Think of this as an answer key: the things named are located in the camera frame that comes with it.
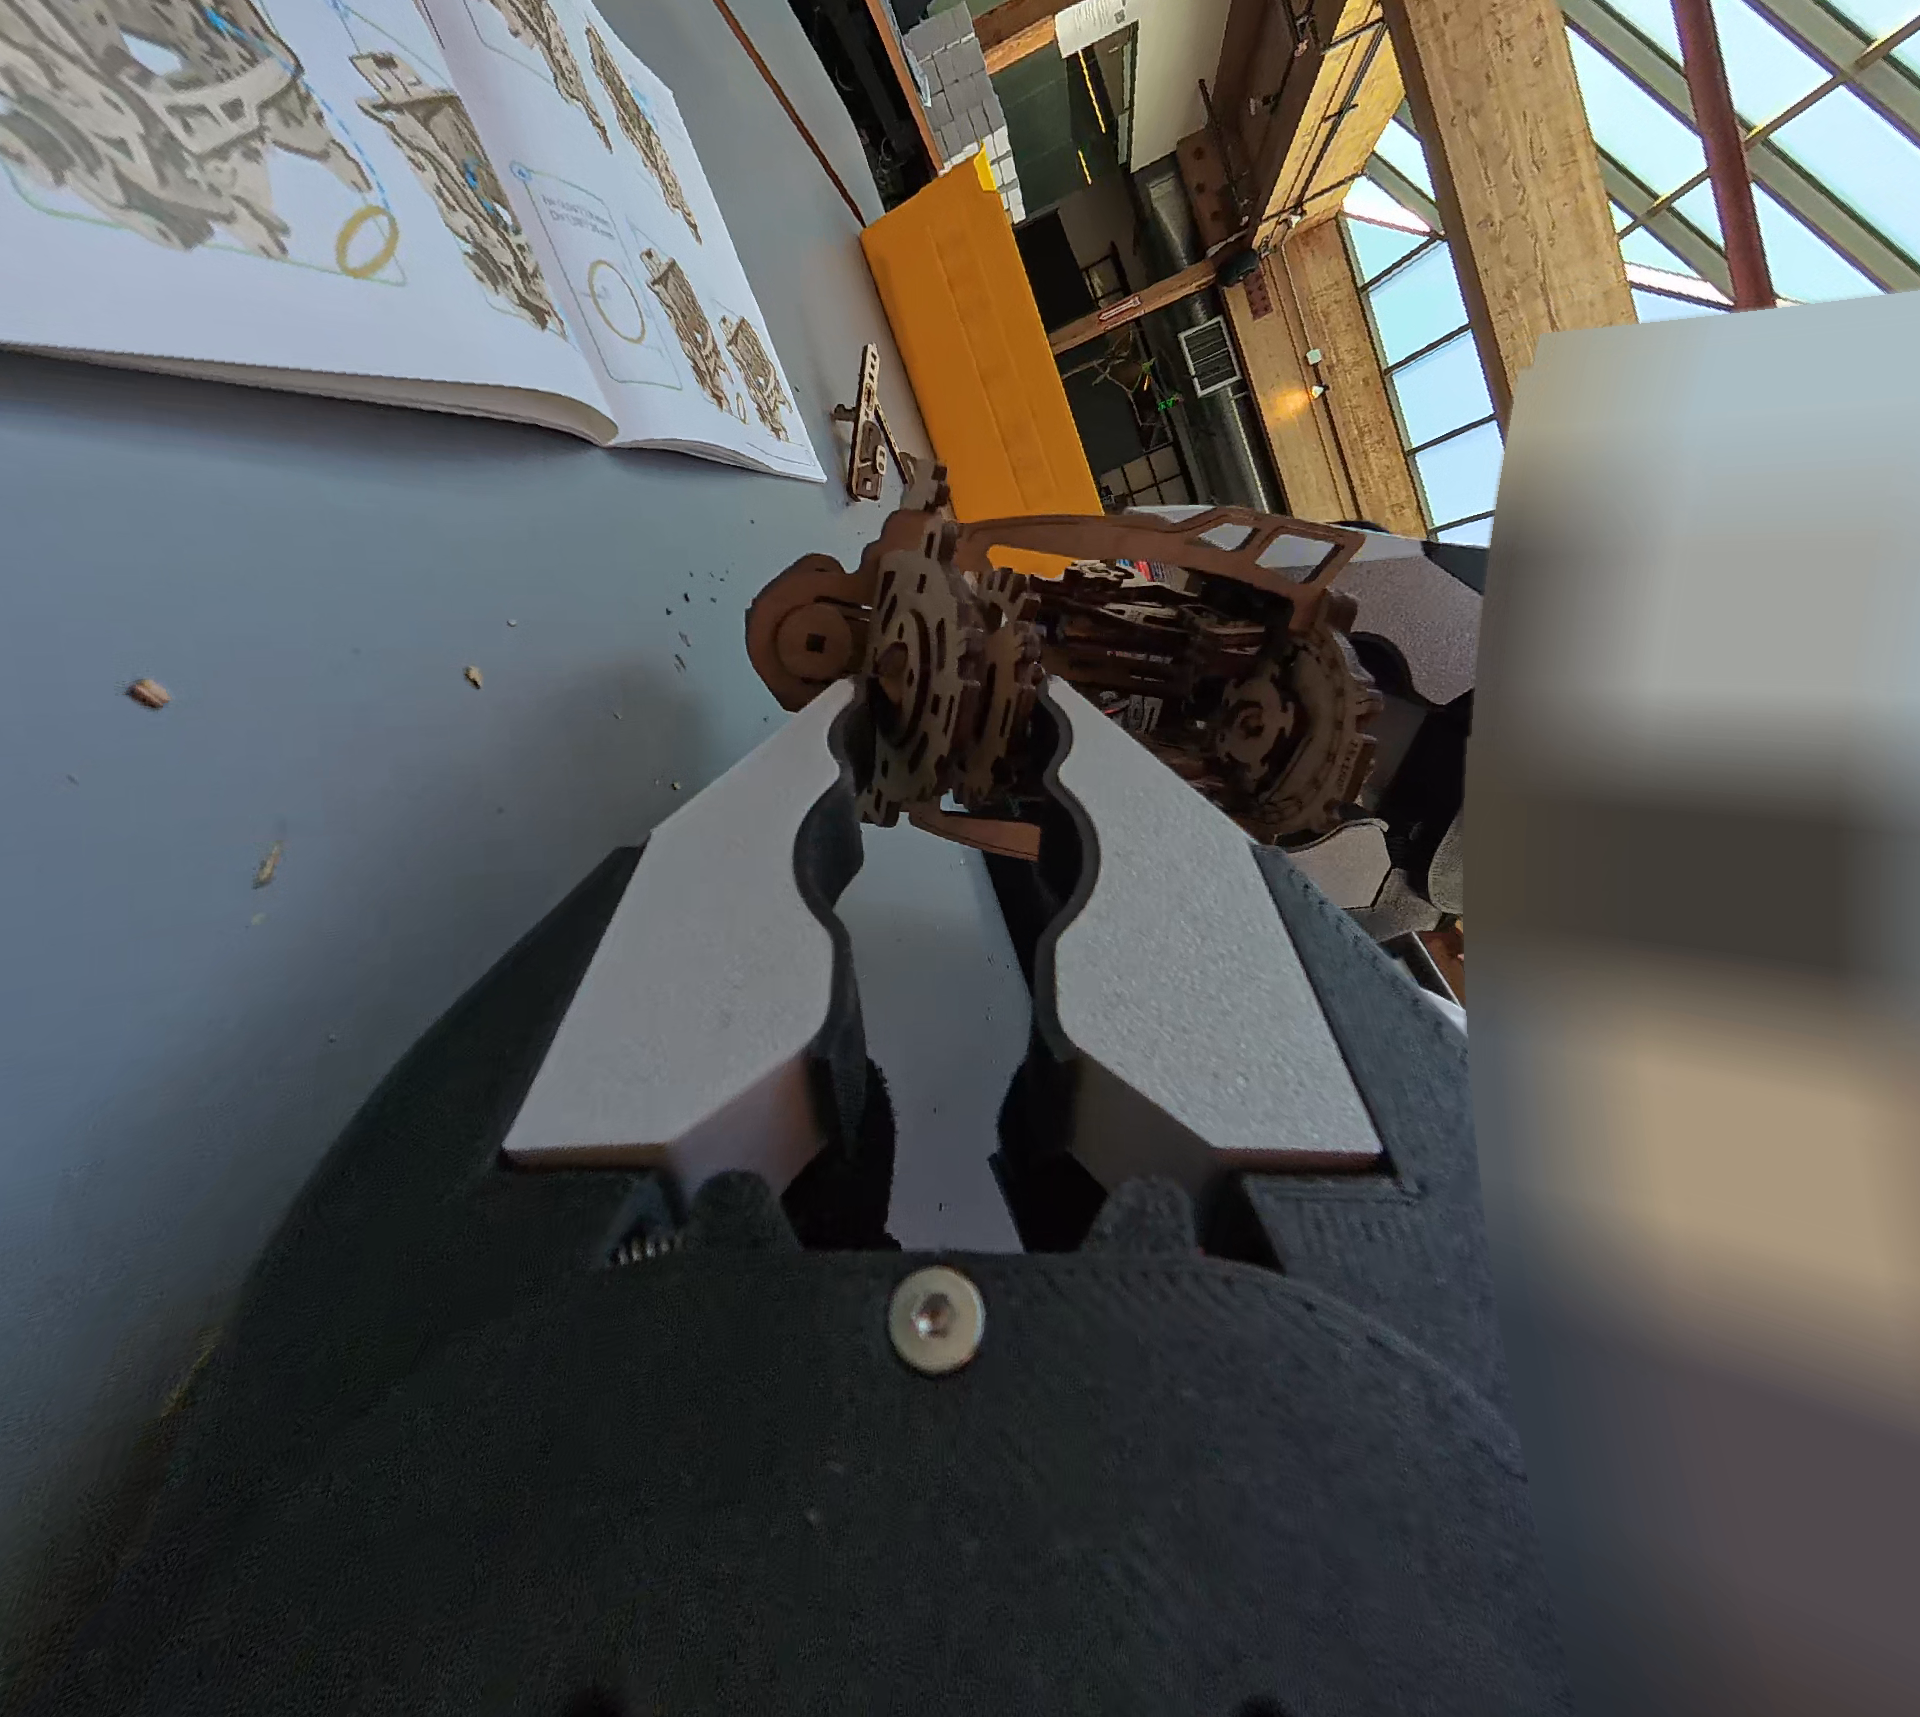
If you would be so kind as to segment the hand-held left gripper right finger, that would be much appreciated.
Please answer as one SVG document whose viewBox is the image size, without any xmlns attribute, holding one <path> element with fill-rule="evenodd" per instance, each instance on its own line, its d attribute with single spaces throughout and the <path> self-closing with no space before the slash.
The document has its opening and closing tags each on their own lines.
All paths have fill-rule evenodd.
<svg viewBox="0 0 1920 1717">
<path fill-rule="evenodd" d="M 1137 1180 L 1237 1242 L 1240 1179 L 1383 1173 L 1259 845 L 1071 685 L 1033 728 L 1038 853 L 987 860 L 1031 1012 L 990 1157 L 1020 1246 L 1078 1249 Z"/>
</svg>

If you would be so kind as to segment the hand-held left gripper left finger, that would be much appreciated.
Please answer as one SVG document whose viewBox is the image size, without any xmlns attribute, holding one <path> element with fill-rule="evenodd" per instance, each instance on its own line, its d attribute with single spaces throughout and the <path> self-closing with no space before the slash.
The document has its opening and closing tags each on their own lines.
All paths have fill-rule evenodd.
<svg viewBox="0 0 1920 1717">
<path fill-rule="evenodd" d="M 852 679 L 646 838 L 500 1153 L 760 1176 L 818 1249 L 888 1249 L 897 1121 L 838 903 L 865 854 Z"/>
</svg>

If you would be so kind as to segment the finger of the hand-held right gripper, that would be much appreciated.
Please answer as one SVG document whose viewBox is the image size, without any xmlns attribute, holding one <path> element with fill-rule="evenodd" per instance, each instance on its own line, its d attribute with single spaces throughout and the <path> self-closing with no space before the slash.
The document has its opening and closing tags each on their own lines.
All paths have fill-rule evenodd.
<svg viewBox="0 0 1920 1717">
<path fill-rule="evenodd" d="M 1274 660 L 1305 692 L 1342 681 L 1381 705 L 1452 706 L 1477 687 L 1487 552 L 1438 546 L 1364 520 L 1200 512 L 1193 590 L 1261 617 Z"/>
<path fill-rule="evenodd" d="M 1391 829 L 1357 819 L 1287 854 L 1317 888 L 1345 909 L 1377 940 L 1462 931 L 1467 914 L 1465 817 L 1456 814 L 1427 865 L 1397 865 Z"/>
</svg>

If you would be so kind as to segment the wooden mechanical model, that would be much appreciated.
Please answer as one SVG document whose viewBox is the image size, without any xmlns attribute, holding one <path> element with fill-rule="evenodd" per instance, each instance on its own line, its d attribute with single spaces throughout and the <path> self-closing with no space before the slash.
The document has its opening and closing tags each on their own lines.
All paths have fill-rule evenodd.
<svg viewBox="0 0 1920 1717">
<path fill-rule="evenodd" d="M 1137 505 L 963 523 L 956 565 L 1065 558 L 1038 578 L 1041 662 L 1255 840 L 1363 814 L 1385 696 L 1341 590 L 1370 534 L 1239 505 Z"/>
</svg>

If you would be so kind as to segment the wooden column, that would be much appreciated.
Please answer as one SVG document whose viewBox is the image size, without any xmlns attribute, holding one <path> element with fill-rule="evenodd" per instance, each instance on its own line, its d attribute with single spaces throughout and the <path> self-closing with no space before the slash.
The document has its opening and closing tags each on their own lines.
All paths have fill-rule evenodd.
<svg viewBox="0 0 1920 1717">
<path fill-rule="evenodd" d="M 1422 539 L 1429 509 L 1342 223 L 1287 235 L 1221 294 L 1283 506 Z"/>
</svg>

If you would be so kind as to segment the yellow plastic bin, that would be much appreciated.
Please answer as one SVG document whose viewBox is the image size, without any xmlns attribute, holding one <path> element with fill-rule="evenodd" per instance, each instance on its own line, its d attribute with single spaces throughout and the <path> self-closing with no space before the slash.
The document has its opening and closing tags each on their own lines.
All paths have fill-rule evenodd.
<svg viewBox="0 0 1920 1717">
<path fill-rule="evenodd" d="M 863 230 L 860 248 L 956 518 L 1100 514 L 1044 319 L 983 157 Z"/>
</svg>

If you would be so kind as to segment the wooden ceiling beam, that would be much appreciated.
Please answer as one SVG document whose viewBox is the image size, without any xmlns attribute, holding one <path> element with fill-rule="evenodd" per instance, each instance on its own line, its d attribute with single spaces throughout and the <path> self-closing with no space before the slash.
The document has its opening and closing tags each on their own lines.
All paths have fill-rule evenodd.
<svg viewBox="0 0 1920 1717">
<path fill-rule="evenodd" d="M 1381 0 L 1501 424 L 1551 333 L 1637 320 L 1558 0 Z"/>
</svg>

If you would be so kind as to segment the red pipe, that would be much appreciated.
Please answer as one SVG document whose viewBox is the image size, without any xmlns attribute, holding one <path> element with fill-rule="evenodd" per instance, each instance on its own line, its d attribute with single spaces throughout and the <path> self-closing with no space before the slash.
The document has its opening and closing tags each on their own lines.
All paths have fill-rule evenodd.
<svg viewBox="0 0 1920 1717">
<path fill-rule="evenodd" d="M 1746 134 L 1733 101 L 1713 0 L 1668 0 L 1682 46 L 1682 69 L 1692 98 L 1709 185 L 1721 224 L 1730 296 L 1741 313 L 1778 305 L 1765 235 L 1749 170 Z"/>
</svg>

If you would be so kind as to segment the stack of grey blocks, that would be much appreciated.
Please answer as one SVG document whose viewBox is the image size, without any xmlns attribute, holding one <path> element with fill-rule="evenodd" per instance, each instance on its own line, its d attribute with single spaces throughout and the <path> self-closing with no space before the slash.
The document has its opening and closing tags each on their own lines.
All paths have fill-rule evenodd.
<svg viewBox="0 0 1920 1717">
<path fill-rule="evenodd" d="M 968 166 L 998 195 L 1010 223 L 1027 220 L 1010 125 L 967 1 L 935 11 L 902 36 L 922 95 L 932 156 L 942 173 Z"/>
</svg>

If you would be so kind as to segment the skylight window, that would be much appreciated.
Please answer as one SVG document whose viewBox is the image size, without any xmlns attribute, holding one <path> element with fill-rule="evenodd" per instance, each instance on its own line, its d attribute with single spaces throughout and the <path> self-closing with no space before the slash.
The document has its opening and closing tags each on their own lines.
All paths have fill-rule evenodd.
<svg viewBox="0 0 1920 1717">
<path fill-rule="evenodd" d="M 1670 0 L 1558 0 L 1644 322 L 1729 313 Z M 1783 305 L 1917 286 L 1917 0 L 1709 0 Z M 1505 439 L 1415 113 L 1366 117 L 1341 235 L 1429 539 L 1492 539 Z"/>
</svg>

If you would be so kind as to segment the white instruction booklet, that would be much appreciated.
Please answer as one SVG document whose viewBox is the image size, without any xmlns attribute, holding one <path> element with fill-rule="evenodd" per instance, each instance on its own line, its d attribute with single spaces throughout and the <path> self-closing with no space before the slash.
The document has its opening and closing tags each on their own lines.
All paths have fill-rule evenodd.
<svg viewBox="0 0 1920 1717">
<path fill-rule="evenodd" d="M 824 469 L 668 84 L 591 0 L 3 0 L 3 338 Z"/>
</svg>

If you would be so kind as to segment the metal air duct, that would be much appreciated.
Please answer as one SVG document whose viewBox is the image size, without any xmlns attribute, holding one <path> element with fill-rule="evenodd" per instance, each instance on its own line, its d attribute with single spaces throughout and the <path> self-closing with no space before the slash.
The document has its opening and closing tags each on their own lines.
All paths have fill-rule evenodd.
<svg viewBox="0 0 1920 1717">
<path fill-rule="evenodd" d="M 1147 285 L 1186 274 L 1203 262 L 1203 236 L 1178 154 L 1167 152 L 1129 178 L 1134 242 Z M 1178 333 L 1213 314 L 1232 324 L 1229 299 L 1215 278 L 1147 314 L 1142 341 L 1154 362 L 1157 394 L 1171 399 L 1167 415 L 1200 502 L 1278 509 L 1280 485 L 1243 358 L 1244 382 L 1235 392 L 1204 400 L 1193 397 Z"/>
</svg>

